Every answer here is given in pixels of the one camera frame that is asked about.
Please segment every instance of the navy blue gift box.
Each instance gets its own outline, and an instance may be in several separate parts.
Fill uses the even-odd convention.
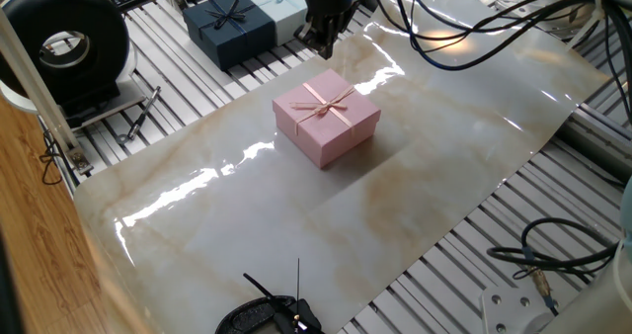
[[[184,12],[189,36],[221,69],[275,46],[275,21],[251,0],[210,0]]]

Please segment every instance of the pink gift box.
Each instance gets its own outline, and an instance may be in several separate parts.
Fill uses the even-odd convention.
[[[276,126],[320,168],[372,136],[380,116],[331,69],[273,100],[273,111]]]

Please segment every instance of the mounting plate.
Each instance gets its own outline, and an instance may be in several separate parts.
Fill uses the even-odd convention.
[[[485,289],[481,306],[485,334],[535,334],[554,318],[532,287]]]

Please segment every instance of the wire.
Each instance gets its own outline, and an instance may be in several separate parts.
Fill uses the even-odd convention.
[[[623,107],[625,109],[625,115],[628,117],[628,121],[632,124],[632,113],[630,113],[630,105],[628,104],[627,96],[625,95],[625,91],[623,90],[623,85],[621,84],[621,80],[619,80],[619,74],[616,72],[614,68],[614,63],[612,62],[612,53],[610,52],[610,18],[605,16],[605,56],[608,61],[608,67],[610,68],[610,73],[612,74],[612,78],[616,83],[616,88],[619,90],[621,94],[621,100],[623,101]]]
[[[528,233],[531,230],[535,229],[537,226],[547,223],[570,226],[577,230],[580,230],[582,233],[594,239],[594,241],[598,242],[600,245],[604,246],[605,249],[595,254],[573,260],[558,260],[554,257],[532,251],[526,241]],[[520,270],[513,274],[513,277],[516,280],[523,279],[539,269],[542,271],[555,271],[575,275],[583,282],[590,283],[590,280],[586,278],[586,275],[591,275],[603,269],[612,259],[612,257],[614,256],[614,252],[616,251],[616,244],[611,244],[607,239],[605,239],[595,230],[562,218],[542,218],[530,223],[522,232],[520,243],[522,246],[521,249],[499,246],[487,250],[487,254],[497,260],[531,267],[528,270]],[[521,254],[523,257],[520,258],[508,254]],[[590,265],[600,261],[604,262],[602,264],[599,264],[599,266],[597,266],[596,268],[589,270],[576,269],[576,267],[578,266]]]
[[[505,47],[507,47],[509,44],[511,44],[512,42],[514,42],[516,39],[518,39],[520,36],[522,36],[524,33],[526,33],[526,31],[528,29],[531,28],[537,28],[537,24],[539,24],[540,22],[543,21],[551,21],[551,20],[555,20],[555,19],[560,19],[566,16],[570,16],[572,14],[574,14],[578,9],[580,9],[582,6],[587,5],[587,4],[591,4],[593,3],[594,0],[560,0],[556,3],[550,4],[548,6],[545,6],[541,9],[538,9],[536,11],[534,11],[533,13],[523,17],[523,18],[513,18],[513,17],[508,17],[508,14],[510,14],[513,10],[515,9],[519,9],[522,6],[525,6],[527,4],[532,4],[533,2],[535,2],[537,0],[524,0],[518,4],[515,4],[511,7],[509,7],[508,9],[492,16],[489,18],[486,18],[484,20],[482,20],[481,22],[479,22],[478,24],[476,24],[474,27],[469,28],[469,27],[464,27],[460,24],[448,21],[447,19],[445,19],[444,17],[442,17],[441,15],[437,14],[435,11],[433,11],[432,9],[430,9],[428,6],[426,6],[422,0],[413,0],[413,5],[415,4],[419,4],[420,7],[422,7],[428,14],[430,14],[431,16],[433,16],[435,19],[437,19],[438,21],[448,25],[449,27],[452,27],[454,29],[460,30],[461,33],[458,34],[454,34],[451,36],[446,36],[446,37],[427,37],[427,36],[423,36],[421,34],[416,34],[415,32],[413,32],[413,25],[412,23],[412,14],[411,14],[411,22],[409,22],[409,19],[407,17],[406,14],[406,10],[404,8],[404,4],[402,2],[402,0],[397,0],[397,5],[399,8],[399,13],[401,14],[401,18],[402,21],[404,23],[404,27],[402,27],[400,24],[398,24],[397,22],[395,22],[390,16],[389,14],[386,12],[386,9],[384,8],[384,6],[381,3],[381,0],[377,0],[378,2],[378,6],[382,12],[382,14],[384,14],[384,16],[386,17],[386,19],[397,29],[399,29],[402,32],[405,32],[409,35],[410,40],[411,40],[411,47],[420,54],[420,56],[428,63],[430,63],[431,65],[439,68],[439,69],[443,69],[443,70],[447,70],[447,71],[460,71],[460,70],[464,70],[473,66],[476,66],[484,61],[486,61],[487,59],[493,57],[494,55],[496,55],[497,53],[499,53],[501,50],[503,50]],[[621,11],[621,8],[612,0],[603,0],[602,2],[603,4],[603,8],[604,11],[606,12],[607,15],[612,16],[613,14],[617,16],[617,22],[616,22],[616,26],[617,26],[617,32],[619,33],[619,35],[621,36],[621,40],[622,40],[622,44],[625,44],[626,42],[629,42],[629,44],[627,44],[626,46],[624,46],[624,51],[629,51],[632,52],[632,31],[630,31],[630,27],[629,25],[627,25],[627,28],[623,26],[623,24],[621,23],[621,19],[620,17],[625,17]],[[571,13],[567,14],[567,15],[563,15],[563,16],[556,16],[555,14],[567,9],[567,8],[572,8],[575,7],[574,10],[571,11]],[[502,25],[502,26],[498,26],[498,27],[494,27],[494,28],[484,28],[486,26],[488,26],[489,24],[491,24],[492,22],[495,22],[498,19],[506,19],[506,18],[510,18],[513,19],[512,23],[506,24],[506,25]],[[443,48],[446,48],[448,46],[457,44],[459,42],[462,42],[464,39],[466,39],[468,37],[468,35],[473,34],[473,33],[491,33],[491,32],[499,32],[499,31],[504,31],[513,27],[517,27],[521,24],[525,24],[524,26],[522,26],[521,28],[519,28],[519,30],[511,35],[509,38],[507,38],[504,42],[502,42],[499,46],[497,46],[496,48],[492,49],[491,51],[489,51],[488,53],[484,54],[483,56],[470,61],[468,63],[465,64],[461,64],[461,65],[456,65],[456,66],[449,66],[449,65],[444,65],[442,63],[437,62],[436,60],[430,58],[428,56],[428,54],[430,52],[434,52]],[[593,25],[590,30],[589,33],[593,33],[594,30],[596,29],[597,24]],[[590,36],[590,34],[587,34],[585,37],[583,37],[583,39],[578,42],[577,45],[585,42],[588,37]],[[425,41],[450,41],[450,40],[454,40],[454,42],[450,42],[446,45],[440,46],[440,47],[436,47],[433,49],[429,49],[429,50],[423,50],[422,47],[419,45],[419,43],[417,42],[417,39],[420,40],[425,40]],[[625,56],[626,58],[626,67],[628,67],[627,70],[627,75],[628,75],[628,82],[629,82],[629,78],[632,77],[632,61],[628,60],[631,58],[629,55]],[[632,92],[630,95],[630,104],[632,104]]]
[[[48,182],[46,180],[46,175],[48,174],[48,169],[50,168],[50,164],[54,162],[55,157],[62,157],[61,154],[54,151],[55,140],[52,138],[52,134],[50,130],[47,130],[43,133],[43,141],[44,144],[47,145],[46,151],[43,155],[39,156],[39,162],[45,164],[46,166],[43,168],[43,174],[41,175],[41,182],[47,186],[53,186],[62,181],[61,176],[59,176],[59,180]]]
[[[518,30],[518,32],[514,33],[513,35],[511,35],[509,38],[507,38],[504,42],[502,42],[500,45],[498,45],[496,48],[492,49],[490,52],[484,54],[483,56],[467,62],[465,64],[461,64],[461,65],[456,65],[456,66],[449,66],[449,65],[444,65],[441,64],[435,60],[433,60],[432,58],[430,58],[428,56],[428,54],[419,46],[419,43],[417,42],[417,39],[415,38],[414,34],[412,33],[412,27],[408,21],[408,17],[406,16],[406,11],[404,9],[404,4],[402,2],[402,0],[397,0],[398,6],[400,8],[400,14],[402,15],[402,19],[404,21],[404,25],[406,26],[407,31],[409,32],[409,36],[410,36],[410,40],[411,43],[413,44],[414,50],[416,50],[420,56],[425,59],[428,63],[432,64],[433,66],[439,68],[439,69],[443,69],[443,70],[447,70],[447,71],[461,71],[473,66],[476,66],[486,60],[488,60],[489,58],[493,57],[494,55],[496,55],[497,53],[499,53],[501,50],[503,50],[505,47],[507,47],[509,44],[511,44],[513,41],[515,41],[516,39],[518,39],[520,36],[522,36],[524,33],[526,33],[526,31],[530,28],[533,28],[536,24],[539,23],[539,21],[541,19],[547,18],[548,16],[555,14],[557,11],[559,11],[561,8],[564,8],[566,6],[569,5],[576,5],[579,3],[583,3],[583,1],[585,0],[562,0],[559,2],[556,2],[552,5],[550,5],[549,7],[545,8],[547,10],[546,13],[543,13],[538,19],[534,19],[531,20],[530,22],[528,22],[525,26],[523,26],[522,28],[520,28],[520,30]],[[474,29],[478,29],[481,26],[487,25],[488,22],[493,19],[492,18],[488,18],[485,19],[481,22],[479,22]]]

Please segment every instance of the pink ribbon bow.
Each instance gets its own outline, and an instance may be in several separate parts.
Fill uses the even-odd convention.
[[[305,87],[306,90],[309,91],[309,93],[311,93],[314,97],[316,97],[316,99],[320,102],[320,103],[297,103],[297,102],[290,102],[290,106],[292,108],[294,108],[295,110],[312,110],[310,113],[306,114],[305,116],[303,116],[301,119],[299,119],[298,121],[296,121],[296,123],[294,124],[294,133],[298,134],[298,124],[306,121],[314,116],[318,116],[318,115],[324,115],[327,112],[331,111],[334,116],[338,117],[339,120],[341,120],[344,124],[346,124],[348,127],[351,128],[352,130],[352,137],[355,134],[355,129],[354,129],[354,125],[352,124],[352,122],[350,120],[348,120],[347,118],[345,118],[345,116],[343,116],[340,112],[338,112],[336,110],[336,108],[338,109],[346,109],[347,106],[345,106],[344,104],[340,103],[342,100],[344,100],[345,98],[347,98],[351,93],[353,93],[356,89],[354,88],[354,86],[349,86],[347,87],[343,92],[341,92],[338,96],[336,96],[336,98],[334,98],[333,100],[327,102],[325,101],[325,99],[323,99],[318,92],[316,92],[310,85],[308,85],[307,83],[303,83],[303,87]]]

